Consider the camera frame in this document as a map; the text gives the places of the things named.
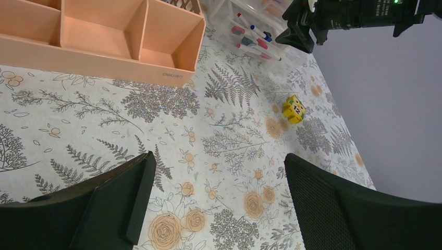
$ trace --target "peach plastic organizer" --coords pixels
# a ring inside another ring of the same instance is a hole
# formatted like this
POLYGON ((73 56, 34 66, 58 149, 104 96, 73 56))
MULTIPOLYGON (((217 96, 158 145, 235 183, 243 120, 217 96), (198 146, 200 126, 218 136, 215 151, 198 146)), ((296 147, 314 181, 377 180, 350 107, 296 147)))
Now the peach plastic organizer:
POLYGON ((205 20, 198 0, 170 2, 0 0, 0 65, 181 87, 205 20))

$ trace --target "yellow cube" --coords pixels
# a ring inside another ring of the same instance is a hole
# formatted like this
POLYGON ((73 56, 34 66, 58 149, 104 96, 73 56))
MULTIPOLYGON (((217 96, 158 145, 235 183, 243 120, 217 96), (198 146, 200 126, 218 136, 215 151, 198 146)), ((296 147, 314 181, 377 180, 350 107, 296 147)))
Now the yellow cube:
POLYGON ((296 97, 291 96, 287 102, 283 104, 283 115, 289 120, 291 124, 296 124, 304 119, 307 109, 302 105, 302 102, 296 97))

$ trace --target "floral tablecloth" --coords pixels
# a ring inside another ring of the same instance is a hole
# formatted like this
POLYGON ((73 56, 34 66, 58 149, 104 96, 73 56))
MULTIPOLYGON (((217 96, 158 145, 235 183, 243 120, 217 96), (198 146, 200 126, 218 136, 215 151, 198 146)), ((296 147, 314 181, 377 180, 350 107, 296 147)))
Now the floral tablecloth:
POLYGON ((282 78, 212 33, 180 89, 0 66, 0 203, 152 151, 155 183, 134 249, 304 249, 287 153, 373 183, 313 56, 282 78), (308 108, 297 125, 281 114, 294 94, 308 108))

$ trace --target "marker pen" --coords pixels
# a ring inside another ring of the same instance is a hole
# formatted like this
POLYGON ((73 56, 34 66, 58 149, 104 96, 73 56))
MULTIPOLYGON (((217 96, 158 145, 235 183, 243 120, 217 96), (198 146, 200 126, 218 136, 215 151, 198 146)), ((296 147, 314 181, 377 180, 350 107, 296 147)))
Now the marker pen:
POLYGON ((244 27, 248 28, 250 27, 249 22, 247 22, 247 20, 244 18, 244 16, 241 13, 237 14, 239 20, 242 22, 242 24, 244 25, 244 27))
POLYGON ((256 48, 258 51, 262 52, 263 54, 266 54, 266 55, 269 55, 275 59, 278 59, 278 61, 282 60, 282 58, 278 54, 274 53, 270 49, 264 49, 263 47, 257 46, 256 44, 254 44, 254 45, 251 44, 251 45, 249 45, 249 47, 250 46, 253 46, 253 48, 256 48))
POLYGON ((250 25, 250 29, 253 30, 259 36, 261 36, 264 40, 266 40, 268 42, 272 41, 272 38, 270 36, 268 36, 266 33, 262 32, 261 30, 259 30, 255 25, 250 25))
POLYGON ((238 43, 236 45, 236 48, 239 48, 239 49, 242 49, 243 51, 254 53, 254 54, 260 55, 260 56, 262 54, 261 52, 255 50, 252 46, 245 46, 244 44, 240 44, 240 43, 238 43))

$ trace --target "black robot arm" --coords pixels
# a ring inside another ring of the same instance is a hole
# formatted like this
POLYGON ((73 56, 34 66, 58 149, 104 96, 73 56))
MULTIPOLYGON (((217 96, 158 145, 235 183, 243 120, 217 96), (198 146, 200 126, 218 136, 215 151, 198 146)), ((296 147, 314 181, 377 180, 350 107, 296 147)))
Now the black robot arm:
POLYGON ((329 30, 338 29, 395 26, 393 37, 398 37, 431 14, 442 18, 442 0, 295 0, 283 14, 288 29, 276 42, 311 53, 310 31, 317 45, 324 44, 329 30))

